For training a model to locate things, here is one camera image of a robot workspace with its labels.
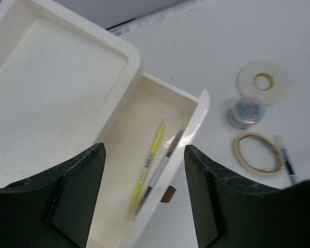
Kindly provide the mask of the grey white pen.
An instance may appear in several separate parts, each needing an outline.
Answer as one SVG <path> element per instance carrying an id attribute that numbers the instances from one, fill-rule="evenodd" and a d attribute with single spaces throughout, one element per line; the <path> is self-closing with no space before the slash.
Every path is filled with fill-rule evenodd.
<path id="1" fill-rule="evenodd" d="M 147 189 L 143 195 L 143 197 L 141 198 L 141 200 L 138 203 L 138 207 L 136 208 L 135 211 L 135 215 L 137 215 L 140 211 L 140 209 L 142 208 L 142 206 L 144 205 L 145 201 L 147 200 L 149 194 L 151 193 L 152 189 L 154 188 L 154 186 L 156 185 L 156 183 L 158 182 L 161 174 L 163 173 L 166 165 L 168 164 L 175 148 L 177 147 L 183 133 L 185 131 L 185 126 L 182 126 L 179 131 L 177 132 L 177 134 L 174 136 L 173 140 L 171 141 L 165 156 L 161 159 L 158 167 L 156 168 L 156 170 L 154 171 L 148 185 L 147 185 Z"/>

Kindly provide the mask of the beige masking tape roll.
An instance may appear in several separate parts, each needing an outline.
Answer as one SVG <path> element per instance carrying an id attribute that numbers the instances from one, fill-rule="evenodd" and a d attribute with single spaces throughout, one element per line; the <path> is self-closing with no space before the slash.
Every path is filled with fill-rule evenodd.
<path id="1" fill-rule="evenodd" d="M 237 134 L 231 141 L 231 149 L 239 167 L 249 173 L 276 177 L 284 168 L 284 158 L 279 148 L 261 133 Z"/>

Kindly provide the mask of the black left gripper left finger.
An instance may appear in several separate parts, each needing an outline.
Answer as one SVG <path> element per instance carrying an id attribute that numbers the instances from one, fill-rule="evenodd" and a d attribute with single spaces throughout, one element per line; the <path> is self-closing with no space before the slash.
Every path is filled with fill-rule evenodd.
<path id="1" fill-rule="evenodd" d="M 85 247 L 104 165 L 97 143 L 0 188 L 0 247 Z"/>

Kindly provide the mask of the yellow highlighter pen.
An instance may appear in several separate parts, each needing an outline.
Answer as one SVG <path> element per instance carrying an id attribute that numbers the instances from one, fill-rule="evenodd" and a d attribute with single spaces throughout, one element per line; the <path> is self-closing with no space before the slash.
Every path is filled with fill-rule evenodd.
<path id="1" fill-rule="evenodd" d="M 157 148 L 158 148 L 158 145 L 161 141 L 161 138 L 163 136 L 163 133 L 164 133 L 164 130 L 165 130 L 165 127 L 166 127 L 166 123 L 167 123 L 167 120 L 166 119 L 163 119 L 155 136 L 154 136 L 154 139 L 151 143 L 151 146 L 150 146 L 150 149 L 149 149 L 149 152 L 147 154 L 147 157 L 146 157 L 146 160 L 145 160 L 145 163 L 143 165 L 143 168 L 142 168 L 142 171 L 141 171 L 141 174 L 138 178 L 138 181 L 136 183 L 136 187 L 133 191 L 133 194 L 131 196 L 131 200 L 130 200 L 130 204 L 129 204 L 129 209 L 128 209 L 128 214 L 132 213 L 132 211 L 134 210 L 136 204 L 137 204 L 137 200 L 139 198 L 139 195 L 140 195 L 140 191 L 145 183 L 145 180 L 147 178 L 147 174 L 149 172 L 149 169 L 152 165 L 152 162 L 153 162 L 153 159 L 155 157 L 155 154 L 156 154 L 156 151 L 157 151 Z"/>

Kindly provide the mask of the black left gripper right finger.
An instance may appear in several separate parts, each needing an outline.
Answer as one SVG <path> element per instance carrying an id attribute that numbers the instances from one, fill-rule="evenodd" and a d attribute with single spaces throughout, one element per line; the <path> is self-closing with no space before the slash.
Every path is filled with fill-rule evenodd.
<path id="1" fill-rule="evenodd" d="M 310 247 L 310 180 L 276 189 L 193 145 L 184 164 L 199 247 Z"/>

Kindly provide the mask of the wide white foam tape roll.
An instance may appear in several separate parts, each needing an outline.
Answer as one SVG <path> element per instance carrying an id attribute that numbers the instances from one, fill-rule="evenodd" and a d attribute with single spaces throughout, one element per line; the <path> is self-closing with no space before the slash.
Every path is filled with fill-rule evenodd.
<path id="1" fill-rule="evenodd" d="M 237 87 L 244 97 L 259 99 L 273 105 L 283 99 L 290 86 L 284 67 L 270 60 L 255 60 L 242 67 L 237 75 Z"/>

